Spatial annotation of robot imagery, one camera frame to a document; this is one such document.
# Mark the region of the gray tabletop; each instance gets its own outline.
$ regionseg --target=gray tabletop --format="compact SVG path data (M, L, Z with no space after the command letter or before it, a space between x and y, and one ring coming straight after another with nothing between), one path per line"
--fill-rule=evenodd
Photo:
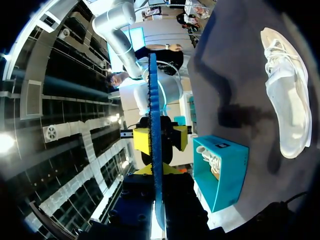
M309 73L312 142L295 159L280 153L279 125L266 94L266 58L260 31L268 27L284 35L298 50L294 27L262 0L218 1L188 71L196 107L199 136L215 135L248 146L249 162L235 208L248 220L274 201L306 191L319 163L319 80ZM293 202L296 208L299 201Z

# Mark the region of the man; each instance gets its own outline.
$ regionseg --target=man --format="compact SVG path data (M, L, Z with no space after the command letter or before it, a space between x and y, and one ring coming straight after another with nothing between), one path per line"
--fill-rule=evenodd
M184 54L182 52L182 47L179 44L150 44L140 48L135 51L135 57L139 60L144 57L148 57L149 54L155 53L157 61L163 61L168 64L173 65L177 70L179 70L184 63ZM168 75L176 74L176 70L169 65L158 63L158 68L163 70ZM114 88L118 87L122 82L129 78L129 74L124 72L111 73L107 77L107 82Z

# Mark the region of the black cable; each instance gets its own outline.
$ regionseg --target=black cable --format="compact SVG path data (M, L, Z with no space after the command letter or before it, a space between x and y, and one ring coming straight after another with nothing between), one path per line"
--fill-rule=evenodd
M135 125L136 125L136 124L132 124L132 125L128 126L126 129L129 129L130 127L135 126Z
M291 197L290 199L288 199L287 201L285 201L284 203L285 204L289 204L290 202L292 202L293 200L295 200L295 199L297 199L297 198L299 198L299 197L301 197L301 196L303 196L303 195L307 195L307 191L303 191L303 192L300 192L300 193L298 193L297 195L294 195L293 197Z

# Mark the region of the hair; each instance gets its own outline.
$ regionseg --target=hair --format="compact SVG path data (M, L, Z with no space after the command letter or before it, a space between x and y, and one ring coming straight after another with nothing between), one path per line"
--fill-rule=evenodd
M108 88L114 88L114 86L112 85L112 77L116 74L120 74L121 72L110 72L104 79L105 85Z

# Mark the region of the white sneaker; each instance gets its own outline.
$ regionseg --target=white sneaker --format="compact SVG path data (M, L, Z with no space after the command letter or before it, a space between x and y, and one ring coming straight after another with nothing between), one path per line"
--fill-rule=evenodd
M278 118L280 150L287 159L296 158L311 143L312 115L309 105L308 72L296 49L279 32L261 31L266 93Z
M201 154L203 160L208 162L211 167L211 172L215 174L220 174L221 170L221 158L213 155L209 150L204 146L200 145L196 148L196 152Z

